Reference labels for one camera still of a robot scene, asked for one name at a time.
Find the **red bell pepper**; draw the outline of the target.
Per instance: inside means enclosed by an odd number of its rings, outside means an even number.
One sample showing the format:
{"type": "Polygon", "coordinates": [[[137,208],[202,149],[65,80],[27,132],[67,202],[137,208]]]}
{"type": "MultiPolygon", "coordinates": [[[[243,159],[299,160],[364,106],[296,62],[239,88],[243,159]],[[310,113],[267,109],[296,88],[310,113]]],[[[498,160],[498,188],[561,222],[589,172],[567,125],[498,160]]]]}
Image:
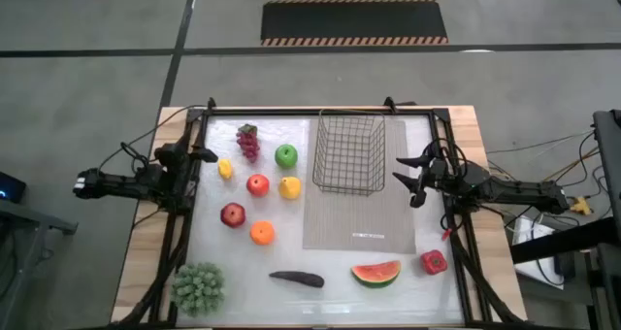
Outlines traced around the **red bell pepper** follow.
{"type": "Polygon", "coordinates": [[[447,262],[444,255],[436,249],[421,254],[420,262],[423,270],[428,275],[436,275],[447,269],[447,262]]]}

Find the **green apple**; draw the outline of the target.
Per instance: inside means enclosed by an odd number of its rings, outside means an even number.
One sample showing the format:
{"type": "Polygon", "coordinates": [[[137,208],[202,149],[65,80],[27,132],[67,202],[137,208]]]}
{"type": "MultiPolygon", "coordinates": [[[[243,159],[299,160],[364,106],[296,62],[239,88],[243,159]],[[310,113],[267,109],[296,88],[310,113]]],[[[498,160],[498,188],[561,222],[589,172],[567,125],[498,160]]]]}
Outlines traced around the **green apple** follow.
{"type": "Polygon", "coordinates": [[[298,161],[298,151],[290,144],[280,145],[275,151],[275,161],[283,169],[293,168],[298,161]]]}

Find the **yellow pear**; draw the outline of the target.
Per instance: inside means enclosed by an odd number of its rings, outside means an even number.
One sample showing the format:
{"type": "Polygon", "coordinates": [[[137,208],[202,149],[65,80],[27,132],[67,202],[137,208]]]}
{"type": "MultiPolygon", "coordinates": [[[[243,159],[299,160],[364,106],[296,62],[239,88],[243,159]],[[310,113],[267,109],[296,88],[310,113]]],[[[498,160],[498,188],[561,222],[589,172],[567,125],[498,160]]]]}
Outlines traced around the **yellow pear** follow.
{"type": "Polygon", "coordinates": [[[296,177],[283,177],[278,184],[278,192],[282,198],[297,199],[302,192],[302,182],[296,177]]]}

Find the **black aluminium table frame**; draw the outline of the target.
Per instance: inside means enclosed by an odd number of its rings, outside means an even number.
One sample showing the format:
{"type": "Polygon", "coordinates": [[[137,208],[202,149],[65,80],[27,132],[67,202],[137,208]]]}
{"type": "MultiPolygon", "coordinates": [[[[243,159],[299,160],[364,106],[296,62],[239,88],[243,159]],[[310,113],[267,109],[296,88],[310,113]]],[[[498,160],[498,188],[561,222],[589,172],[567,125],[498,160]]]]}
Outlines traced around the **black aluminium table frame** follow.
{"type": "MultiPolygon", "coordinates": [[[[260,116],[285,117],[318,116],[321,106],[307,107],[214,107],[214,116],[223,116],[227,112],[242,115],[257,112],[260,116]]],[[[434,106],[436,112],[450,117],[450,133],[468,159],[481,166],[488,166],[489,160],[481,137],[480,127],[473,106],[434,106]]],[[[155,131],[148,131],[146,138],[151,141],[150,149],[180,137],[185,127],[187,111],[182,107],[163,107],[159,110],[155,131]]],[[[160,213],[147,222],[143,228],[134,229],[128,241],[118,291],[114,300],[111,322],[125,318],[140,299],[147,293],[148,287],[155,279],[159,267],[159,254],[163,249],[165,233],[173,232],[173,240],[179,239],[182,218],[169,223],[167,217],[160,213]]],[[[518,317],[526,319],[523,295],[514,271],[510,242],[499,215],[481,209],[471,216],[470,222],[460,231],[462,243],[471,255],[479,258],[481,273],[494,288],[507,307],[518,317]]]]}

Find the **orange fruit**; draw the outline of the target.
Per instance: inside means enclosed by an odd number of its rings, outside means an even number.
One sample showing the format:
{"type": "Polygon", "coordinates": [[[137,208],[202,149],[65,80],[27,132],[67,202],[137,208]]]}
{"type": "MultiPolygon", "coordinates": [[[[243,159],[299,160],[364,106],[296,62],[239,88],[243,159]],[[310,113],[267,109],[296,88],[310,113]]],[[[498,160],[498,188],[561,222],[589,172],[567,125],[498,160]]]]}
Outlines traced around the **orange fruit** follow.
{"type": "Polygon", "coordinates": [[[267,246],[274,241],[276,231],[270,221],[256,221],[250,228],[249,236],[256,245],[267,246]]]}

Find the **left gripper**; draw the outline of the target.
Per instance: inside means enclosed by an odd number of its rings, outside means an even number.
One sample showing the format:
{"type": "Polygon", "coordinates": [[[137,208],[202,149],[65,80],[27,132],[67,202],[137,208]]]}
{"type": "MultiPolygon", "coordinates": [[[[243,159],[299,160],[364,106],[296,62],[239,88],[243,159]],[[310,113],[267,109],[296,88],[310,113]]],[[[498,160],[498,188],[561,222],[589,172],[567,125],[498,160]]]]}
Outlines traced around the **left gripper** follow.
{"type": "MultiPolygon", "coordinates": [[[[189,145],[183,143],[166,143],[154,151],[154,158],[168,175],[189,175],[192,170],[189,145]]],[[[193,159],[207,163],[218,161],[217,155],[208,148],[195,148],[193,159]]]]}

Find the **black hazard-striped floor mat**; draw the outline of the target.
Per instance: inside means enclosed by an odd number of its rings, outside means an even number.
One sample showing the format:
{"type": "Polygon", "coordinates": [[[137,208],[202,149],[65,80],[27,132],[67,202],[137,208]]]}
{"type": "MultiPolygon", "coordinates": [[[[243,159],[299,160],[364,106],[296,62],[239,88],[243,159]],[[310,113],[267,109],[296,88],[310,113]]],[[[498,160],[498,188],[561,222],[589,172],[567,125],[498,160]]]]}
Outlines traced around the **black hazard-striped floor mat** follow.
{"type": "Polygon", "coordinates": [[[436,0],[277,0],[263,5],[263,47],[438,46],[448,36],[436,0]]]}

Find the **bright red apple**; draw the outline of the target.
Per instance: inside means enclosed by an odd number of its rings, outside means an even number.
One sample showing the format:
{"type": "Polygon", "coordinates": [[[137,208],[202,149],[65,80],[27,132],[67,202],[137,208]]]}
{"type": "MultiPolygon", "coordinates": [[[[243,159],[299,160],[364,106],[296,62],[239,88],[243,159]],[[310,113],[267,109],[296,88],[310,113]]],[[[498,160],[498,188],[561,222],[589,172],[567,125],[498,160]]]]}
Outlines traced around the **bright red apple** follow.
{"type": "Polygon", "coordinates": [[[246,189],[254,197],[264,197],[270,191],[270,182],[267,177],[255,174],[248,178],[246,189]]]}

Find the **dark purple eggplant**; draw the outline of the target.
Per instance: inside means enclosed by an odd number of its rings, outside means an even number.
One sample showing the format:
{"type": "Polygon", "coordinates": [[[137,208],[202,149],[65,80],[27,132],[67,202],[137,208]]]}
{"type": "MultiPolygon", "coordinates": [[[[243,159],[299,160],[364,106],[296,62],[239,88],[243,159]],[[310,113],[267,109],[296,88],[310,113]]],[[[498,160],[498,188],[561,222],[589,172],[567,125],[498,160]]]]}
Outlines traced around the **dark purple eggplant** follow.
{"type": "Polygon", "coordinates": [[[281,279],[285,281],[294,281],[305,286],[322,288],[325,280],[317,274],[311,274],[300,271],[277,271],[269,275],[270,278],[281,279]]]}

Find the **yellow connector plug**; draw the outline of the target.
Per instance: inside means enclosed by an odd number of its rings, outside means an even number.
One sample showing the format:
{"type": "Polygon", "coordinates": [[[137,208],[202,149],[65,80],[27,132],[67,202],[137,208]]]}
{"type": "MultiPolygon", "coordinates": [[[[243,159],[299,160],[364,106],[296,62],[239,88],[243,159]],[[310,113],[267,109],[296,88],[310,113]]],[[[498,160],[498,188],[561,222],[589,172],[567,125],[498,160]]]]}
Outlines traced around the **yellow connector plug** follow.
{"type": "Polygon", "coordinates": [[[570,211],[580,215],[590,215],[593,210],[589,205],[588,200],[589,196],[578,196],[572,197],[572,204],[570,206],[570,211]]]}

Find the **grey metal stand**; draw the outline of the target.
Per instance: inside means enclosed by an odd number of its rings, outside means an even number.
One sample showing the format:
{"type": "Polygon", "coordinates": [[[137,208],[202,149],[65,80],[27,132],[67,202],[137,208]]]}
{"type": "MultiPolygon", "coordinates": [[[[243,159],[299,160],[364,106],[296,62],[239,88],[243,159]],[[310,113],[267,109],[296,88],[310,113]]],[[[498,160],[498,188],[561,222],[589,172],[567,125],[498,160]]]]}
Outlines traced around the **grey metal stand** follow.
{"type": "Polygon", "coordinates": [[[0,221],[8,222],[9,241],[16,238],[11,249],[13,273],[0,291],[0,330],[10,330],[23,304],[23,299],[43,250],[47,233],[56,229],[63,235],[74,235],[78,224],[50,214],[34,211],[20,204],[0,200],[0,221]]]}

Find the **black device with blue light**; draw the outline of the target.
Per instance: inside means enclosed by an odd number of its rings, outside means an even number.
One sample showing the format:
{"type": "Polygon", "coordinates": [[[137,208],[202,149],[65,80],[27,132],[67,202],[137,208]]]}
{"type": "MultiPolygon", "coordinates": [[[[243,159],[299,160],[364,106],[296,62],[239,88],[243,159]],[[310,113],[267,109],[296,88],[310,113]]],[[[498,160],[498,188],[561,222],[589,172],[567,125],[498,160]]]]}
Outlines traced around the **black device with blue light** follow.
{"type": "Polygon", "coordinates": [[[26,183],[0,172],[0,200],[19,204],[26,190],[26,183]]]}

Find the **white box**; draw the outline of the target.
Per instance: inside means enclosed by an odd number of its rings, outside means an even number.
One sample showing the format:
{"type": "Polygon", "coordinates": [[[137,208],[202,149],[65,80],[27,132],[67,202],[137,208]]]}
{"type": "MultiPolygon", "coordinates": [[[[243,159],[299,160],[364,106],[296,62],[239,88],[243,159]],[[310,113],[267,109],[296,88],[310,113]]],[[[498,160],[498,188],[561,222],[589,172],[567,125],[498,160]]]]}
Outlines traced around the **white box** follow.
{"type": "Polygon", "coordinates": [[[555,230],[540,221],[541,215],[537,218],[522,216],[517,218],[513,227],[510,228],[511,247],[518,246],[519,262],[514,263],[514,268],[521,276],[563,290],[565,277],[556,268],[556,258],[546,253],[543,242],[540,240],[552,235],[555,230]]]}

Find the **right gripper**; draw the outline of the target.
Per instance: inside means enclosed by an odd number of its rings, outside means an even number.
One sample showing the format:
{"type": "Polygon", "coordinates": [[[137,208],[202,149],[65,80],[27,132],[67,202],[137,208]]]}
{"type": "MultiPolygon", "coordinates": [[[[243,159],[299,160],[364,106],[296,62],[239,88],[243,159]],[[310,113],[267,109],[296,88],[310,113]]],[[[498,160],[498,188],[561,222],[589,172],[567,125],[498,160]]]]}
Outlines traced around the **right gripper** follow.
{"type": "Polygon", "coordinates": [[[457,176],[448,170],[446,160],[421,155],[414,158],[397,158],[397,161],[409,167],[420,169],[417,179],[393,173],[393,176],[412,193],[409,204],[413,208],[420,208],[425,203],[427,197],[425,189],[427,187],[446,191],[449,186],[457,181],[457,176]]]}

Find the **watermelon slice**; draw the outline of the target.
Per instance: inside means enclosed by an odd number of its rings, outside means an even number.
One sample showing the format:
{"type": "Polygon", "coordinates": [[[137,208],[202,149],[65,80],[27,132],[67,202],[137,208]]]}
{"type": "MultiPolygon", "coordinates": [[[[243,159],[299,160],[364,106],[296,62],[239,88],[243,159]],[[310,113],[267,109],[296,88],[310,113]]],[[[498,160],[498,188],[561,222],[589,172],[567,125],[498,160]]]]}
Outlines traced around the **watermelon slice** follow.
{"type": "Polygon", "coordinates": [[[402,264],[393,260],[373,265],[357,265],[350,268],[352,276],[362,285],[381,288],[392,283],[401,273],[402,264]]]}

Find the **purple grape bunch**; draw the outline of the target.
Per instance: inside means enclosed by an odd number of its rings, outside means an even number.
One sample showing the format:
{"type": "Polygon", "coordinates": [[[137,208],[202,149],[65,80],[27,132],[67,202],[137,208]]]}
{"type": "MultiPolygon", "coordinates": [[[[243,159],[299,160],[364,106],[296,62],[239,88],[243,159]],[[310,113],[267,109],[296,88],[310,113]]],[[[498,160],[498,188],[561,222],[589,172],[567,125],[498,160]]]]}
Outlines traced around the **purple grape bunch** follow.
{"type": "Polygon", "coordinates": [[[237,143],[242,149],[244,157],[254,163],[259,155],[260,146],[257,137],[258,128],[252,124],[244,124],[236,134],[237,143]]]}

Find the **dark red pomegranate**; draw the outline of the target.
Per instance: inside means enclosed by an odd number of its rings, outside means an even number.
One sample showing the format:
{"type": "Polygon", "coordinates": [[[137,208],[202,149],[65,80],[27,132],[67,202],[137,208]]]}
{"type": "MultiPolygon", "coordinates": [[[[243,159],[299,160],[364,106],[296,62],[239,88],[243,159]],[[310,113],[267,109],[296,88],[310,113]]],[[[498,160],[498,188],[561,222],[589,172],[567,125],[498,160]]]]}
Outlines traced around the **dark red pomegranate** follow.
{"type": "Polygon", "coordinates": [[[238,228],[245,223],[245,208],[237,203],[229,203],[221,209],[220,220],[230,228],[238,228]]]}

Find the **grey woven placemat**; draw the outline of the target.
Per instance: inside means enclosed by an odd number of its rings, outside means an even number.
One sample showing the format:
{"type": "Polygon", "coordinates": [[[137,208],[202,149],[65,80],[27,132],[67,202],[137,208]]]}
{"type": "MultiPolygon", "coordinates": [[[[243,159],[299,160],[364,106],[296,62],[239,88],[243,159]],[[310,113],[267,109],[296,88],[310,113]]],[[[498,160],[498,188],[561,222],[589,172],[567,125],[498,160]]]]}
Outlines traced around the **grey woven placemat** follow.
{"type": "Polygon", "coordinates": [[[317,120],[310,123],[303,247],[413,254],[416,252],[409,191],[392,174],[409,170],[395,161],[408,153],[406,127],[385,121],[385,184],[369,196],[325,192],[312,182],[317,120]]]}

